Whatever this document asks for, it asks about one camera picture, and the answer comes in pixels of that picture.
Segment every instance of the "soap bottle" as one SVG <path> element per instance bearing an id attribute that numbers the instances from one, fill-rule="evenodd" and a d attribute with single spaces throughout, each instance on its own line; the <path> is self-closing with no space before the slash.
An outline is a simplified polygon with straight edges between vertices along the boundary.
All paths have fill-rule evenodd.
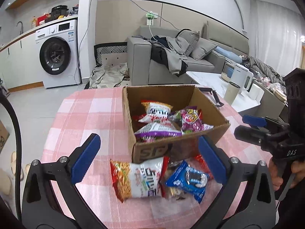
<path id="1" fill-rule="evenodd" d="M 35 16 L 33 16 L 32 29 L 36 27 L 36 22 L 37 22 L 37 20 L 36 20 Z"/>

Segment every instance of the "pink checkered tablecloth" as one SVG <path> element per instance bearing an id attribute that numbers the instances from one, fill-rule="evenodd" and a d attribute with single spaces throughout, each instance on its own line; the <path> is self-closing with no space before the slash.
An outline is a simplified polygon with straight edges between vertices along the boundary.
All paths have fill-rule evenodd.
<path id="1" fill-rule="evenodd" d="M 217 143 L 229 157 L 236 156 L 244 163 L 256 164 L 271 155 L 259 147 L 236 140 L 234 129 L 242 123 L 241 116 L 225 103 L 220 112 L 230 121 L 231 127 Z M 122 112 L 122 88 L 90 89 L 75 92 L 61 104 L 49 131 L 42 154 L 42 163 L 57 161 L 88 138 L 91 133 L 101 137 L 102 144 L 83 181 L 76 186 L 97 217 L 110 228 L 190 228 L 212 203 L 221 185 L 208 182 L 201 205 L 188 197 L 168 201 L 164 198 L 129 199 L 121 203 L 115 196 L 111 182 L 109 160 L 131 161 L 127 147 Z M 59 191 L 54 191 L 64 213 L 73 218 Z M 227 216 L 234 213 L 245 188 L 242 183 Z"/>

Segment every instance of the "gray pillow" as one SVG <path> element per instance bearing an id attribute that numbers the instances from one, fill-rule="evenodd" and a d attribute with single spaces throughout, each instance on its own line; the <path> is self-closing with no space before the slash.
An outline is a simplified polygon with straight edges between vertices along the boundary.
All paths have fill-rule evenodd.
<path id="1" fill-rule="evenodd" d="M 184 53 L 186 56 L 190 55 L 199 40 L 199 32 L 184 30 L 177 36 L 184 38 L 190 44 Z"/>
<path id="2" fill-rule="evenodd" d="M 217 44 L 200 38 L 194 50 L 191 52 L 191 57 L 195 60 L 201 60 L 217 47 Z"/>

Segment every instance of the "washing machine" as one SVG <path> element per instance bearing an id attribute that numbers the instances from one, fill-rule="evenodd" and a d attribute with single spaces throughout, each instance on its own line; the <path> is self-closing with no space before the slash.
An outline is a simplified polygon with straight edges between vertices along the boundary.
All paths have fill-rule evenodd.
<path id="1" fill-rule="evenodd" d="M 44 27 L 35 34 L 45 88 L 80 84 L 77 19 Z"/>

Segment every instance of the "white kettle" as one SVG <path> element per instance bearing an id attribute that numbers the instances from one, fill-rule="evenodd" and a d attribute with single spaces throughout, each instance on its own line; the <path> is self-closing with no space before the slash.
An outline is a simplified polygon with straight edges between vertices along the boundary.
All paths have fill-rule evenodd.
<path id="1" fill-rule="evenodd" d="M 249 77 L 250 80 L 249 80 L 247 87 L 245 88 L 245 83 L 246 83 L 247 77 Z M 252 79 L 253 79 L 253 73 L 251 71 L 249 71 L 248 68 L 246 68 L 240 64 L 236 64 L 234 66 L 234 71 L 233 71 L 232 77 L 230 79 L 230 82 L 233 82 L 240 87 L 239 94 L 243 90 L 248 90 L 250 88 Z"/>

